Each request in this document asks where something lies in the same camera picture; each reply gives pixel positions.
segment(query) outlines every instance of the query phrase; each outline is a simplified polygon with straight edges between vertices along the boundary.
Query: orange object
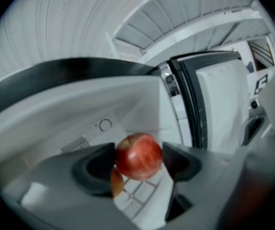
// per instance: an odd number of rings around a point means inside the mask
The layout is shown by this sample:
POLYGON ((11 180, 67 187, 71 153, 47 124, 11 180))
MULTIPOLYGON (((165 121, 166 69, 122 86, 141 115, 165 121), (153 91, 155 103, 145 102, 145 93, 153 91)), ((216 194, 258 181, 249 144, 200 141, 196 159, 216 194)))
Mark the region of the orange object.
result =
POLYGON ((111 173, 111 189, 113 198, 120 195, 120 193, 124 189, 123 177, 116 168, 113 168, 111 173))
POLYGON ((162 164, 162 150, 155 138, 137 133, 116 147, 116 166, 129 179, 144 181, 156 174, 162 164))

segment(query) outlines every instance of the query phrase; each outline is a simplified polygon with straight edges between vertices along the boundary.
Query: vent grille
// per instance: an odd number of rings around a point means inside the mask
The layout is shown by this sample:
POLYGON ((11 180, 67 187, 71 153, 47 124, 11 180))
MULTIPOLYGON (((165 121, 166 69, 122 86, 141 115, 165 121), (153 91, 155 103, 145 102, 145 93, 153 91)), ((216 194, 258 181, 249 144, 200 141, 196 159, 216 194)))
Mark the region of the vent grille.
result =
POLYGON ((75 139, 71 143, 61 147, 61 154, 69 153, 72 151, 82 150, 84 148, 90 147, 89 142, 83 136, 75 139))

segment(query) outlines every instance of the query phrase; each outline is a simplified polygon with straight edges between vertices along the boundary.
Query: white ceiling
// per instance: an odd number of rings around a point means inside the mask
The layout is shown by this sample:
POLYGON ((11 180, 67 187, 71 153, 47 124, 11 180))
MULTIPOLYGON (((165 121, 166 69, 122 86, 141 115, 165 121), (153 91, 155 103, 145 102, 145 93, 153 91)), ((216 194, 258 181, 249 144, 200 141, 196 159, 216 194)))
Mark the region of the white ceiling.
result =
MULTIPOLYGON (((58 58, 93 56, 141 61, 153 49, 160 51, 160 42, 179 30, 189 30, 211 16, 229 16, 228 12, 247 9, 252 1, 15 0, 0 19, 0 78, 58 58)), ((205 50, 210 40, 210 48, 220 45, 230 32, 224 43, 269 33, 258 18, 222 23, 215 30, 207 25, 203 32, 165 45, 161 51, 173 55, 205 50)), ((160 60, 157 55, 145 63, 155 64, 160 60)))

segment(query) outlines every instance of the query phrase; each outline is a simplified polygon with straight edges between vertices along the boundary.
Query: red apple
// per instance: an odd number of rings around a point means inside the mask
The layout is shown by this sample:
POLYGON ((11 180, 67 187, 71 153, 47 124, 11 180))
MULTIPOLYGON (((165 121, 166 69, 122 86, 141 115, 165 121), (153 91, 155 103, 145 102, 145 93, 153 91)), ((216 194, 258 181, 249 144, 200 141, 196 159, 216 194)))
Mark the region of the red apple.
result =
POLYGON ((111 189, 113 198, 120 195, 120 193, 124 189, 123 177, 116 168, 113 168, 111 173, 111 189))
POLYGON ((159 171, 162 151, 153 136, 133 134, 116 147, 115 164, 129 179, 144 181, 159 171))

